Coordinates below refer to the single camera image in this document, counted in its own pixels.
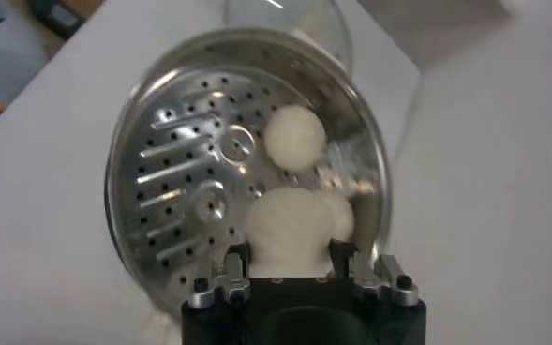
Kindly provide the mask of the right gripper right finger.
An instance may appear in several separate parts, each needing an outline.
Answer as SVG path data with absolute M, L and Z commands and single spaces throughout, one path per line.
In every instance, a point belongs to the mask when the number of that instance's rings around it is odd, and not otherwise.
M 353 243 L 337 240 L 330 241 L 329 255 L 333 275 L 349 278 L 361 297 L 375 295 L 379 299 L 387 298 L 403 308 L 418 305 L 418 287 L 394 255 L 382 254 L 372 258 L 359 251 Z

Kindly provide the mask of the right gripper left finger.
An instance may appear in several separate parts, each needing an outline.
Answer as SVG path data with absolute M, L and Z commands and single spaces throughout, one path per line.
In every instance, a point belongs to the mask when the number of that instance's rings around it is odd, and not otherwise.
M 229 246 L 222 262 L 211 259 L 200 262 L 192 276 L 188 305 L 194 309 L 207 309 L 219 301 L 247 301 L 250 298 L 250 259 L 250 244 L 245 241 Z

